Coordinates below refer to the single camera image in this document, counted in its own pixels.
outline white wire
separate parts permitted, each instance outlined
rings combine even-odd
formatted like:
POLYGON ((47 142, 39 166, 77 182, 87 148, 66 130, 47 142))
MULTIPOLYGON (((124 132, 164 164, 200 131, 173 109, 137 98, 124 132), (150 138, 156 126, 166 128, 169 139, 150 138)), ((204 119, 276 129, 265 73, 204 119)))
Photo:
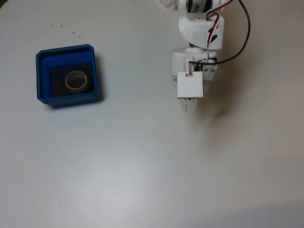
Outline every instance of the white wire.
POLYGON ((208 60, 209 60, 209 49, 210 49, 212 37, 213 37, 213 35, 214 35, 215 31, 216 31, 216 28, 217 28, 218 25, 219 25, 219 21, 220 21, 220 18, 219 18, 218 22, 214 25, 214 26, 215 26, 215 30, 214 30, 213 33, 211 34, 211 39, 210 39, 210 41, 208 42, 208 45, 207 45, 207 60, 206 60, 205 62, 208 62, 208 60))

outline black wire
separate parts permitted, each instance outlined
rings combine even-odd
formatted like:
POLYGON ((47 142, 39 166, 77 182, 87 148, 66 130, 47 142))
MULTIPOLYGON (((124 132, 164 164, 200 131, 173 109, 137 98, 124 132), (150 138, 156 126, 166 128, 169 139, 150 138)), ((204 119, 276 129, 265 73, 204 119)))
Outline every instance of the black wire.
POLYGON ((247 16, 247 20, 248 20, 248 33, 247 33, 247 37, 246 37, 246 40, 245 40, 245 43, 244 43, 242 49, 236 55, 234 55, 233 57, 230 57, 228 59, 225 59, 225 60, 217 62, 217 63, 206 63, 206 62, 193 62, 193 61, 189 61, 190 64, 197 64, 197 65, 202 65, 202 66, 218 65, 218 64, 226 63, 226 62, 229 62, 229 61, 235 59, 236 57, 238 57, 244 51, 244 49, 245 49, 245 47, 247 45, 249 36, 250 36, 251 22, 250 22, 250 17, 249 17, 248 11, 247 11, 244 3, 242 2, 242 0, 238 0, 238 1, 241 4, 241 6, 243 7, 243 9, 244 9, 244 11, 246 13, 246 16, 247 16))

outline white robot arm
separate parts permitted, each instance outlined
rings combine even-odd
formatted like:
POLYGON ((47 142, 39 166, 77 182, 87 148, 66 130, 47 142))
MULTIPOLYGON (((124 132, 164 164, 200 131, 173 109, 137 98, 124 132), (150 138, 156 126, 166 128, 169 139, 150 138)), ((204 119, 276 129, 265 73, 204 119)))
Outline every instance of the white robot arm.
POLYGON ((190 46, 182 52, 173 53, 172 79, 183 109, 187 110, 187 99, 199 99, 208 90, 218 64, 236 58, 245 48, 250 34, 250 18, 241 0, 248 19, 248 34, 241 51, 232 58, 218 62, 217 53, 223 43, 224 19, 216 13, 233 0, 161 0, 166 6, 178 6, 179 30, 190 46), (189 20, 188 13, 206 13, 205 19, 189 20))

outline cable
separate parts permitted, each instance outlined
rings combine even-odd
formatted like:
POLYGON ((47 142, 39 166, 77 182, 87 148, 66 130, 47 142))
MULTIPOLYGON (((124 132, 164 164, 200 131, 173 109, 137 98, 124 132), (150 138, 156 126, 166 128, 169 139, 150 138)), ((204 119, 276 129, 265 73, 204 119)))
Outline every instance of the cable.
POLYGON ((213 38, 213 35, 215 33, 215 30, 218 28, 218 25, 219 25, 219 19, 220 19, 220 16, 218 13, 213 13, 212 15, 208 16, 206 19, 209 20, 210 18, 214 17, 214 16, 217 16, 215 22, 214 22, 214 25, 213 27, 211 28, 212 31, 210 32, 209 34, 209 37, 208 37, 208 44, 207 44, 207 59, 205 62, 208 62, 209 60, 209 49, 210 49, 210 45, 211 45, 211 42, 212 42, 212 38, 213 38))
POLYGON ((233 0, 229 0, 229 1, 227 1, 227 2, 225 2, 225 3, 223 3, 223 4, 221 4, 221 5, 217 6, 217 7, 214 8, 214 9, 210 9, 210 10, 206 13, 206 20, 208 20, 209 14, 211 14, 211 13, 213 13, 213 12, 215 12, 215 11, 217 11, 217 10, 219 10, 219 9, 221 9, 221 8, 223 8, 223 7, 225 7, 225 6, 227 6, 227 5, 229 5, 230 3, 232 3, 232 1, 233 1, 233 0))
POLYGON ((249 39, 249 36, 250 36, 250 31, 251 31, 251 22, 250 22, 250 16, 249 16, 249 13, 244 5, 244 3, 242 2, 242 0, 238 0, 239 3, 241 4, 241 6, 243 7, 243 10, 244 12, 246 13, 246 16, 247 16, 247 20, 248 20, 248 32, 247 32, 247 36, 246 36, 246 40, 245 40, 245 43, 243 45, 243 47, 241 48, 241 50, 236 54, 234 55, 233 57, 230 57, 228 59, 225 59, 223 61, 220 61, 220 62, 217 62, 217 63, 205 63, 205 62, 193 62, 193 61, 189 61, 190 64, 198 64, 198 65, 205 65, 205 66, 211 66, 211 65, 218 65, 218 64, 222 64, 222 63, 226 63, 226 62, 229 62, 233 59, 235 59, 236 57, 238 57, 245 49, 246 45, 247 45, 247 42, 248 42, 248 39, 249 39))

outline blue box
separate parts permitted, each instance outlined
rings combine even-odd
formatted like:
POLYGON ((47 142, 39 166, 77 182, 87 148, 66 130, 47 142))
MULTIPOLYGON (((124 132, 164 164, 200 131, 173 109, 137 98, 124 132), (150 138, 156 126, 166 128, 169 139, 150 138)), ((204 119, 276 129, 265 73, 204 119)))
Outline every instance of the blue box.
POLYGON ((44 104, 48 104, 53 108, 60 108, 98 101, 98 78, 94 48, 91 45, 86 44, 42 50, 36 55, 36 68, 37 98, 44 104), (54 91, 58 88, 52 82, 52 71, 55 71, 57 75, 61 69, 69 69, 71 66, 77 69, 77 66, 81 67, 84 65, 91 68, 91 90, 81 94, 55 96, 54 91))

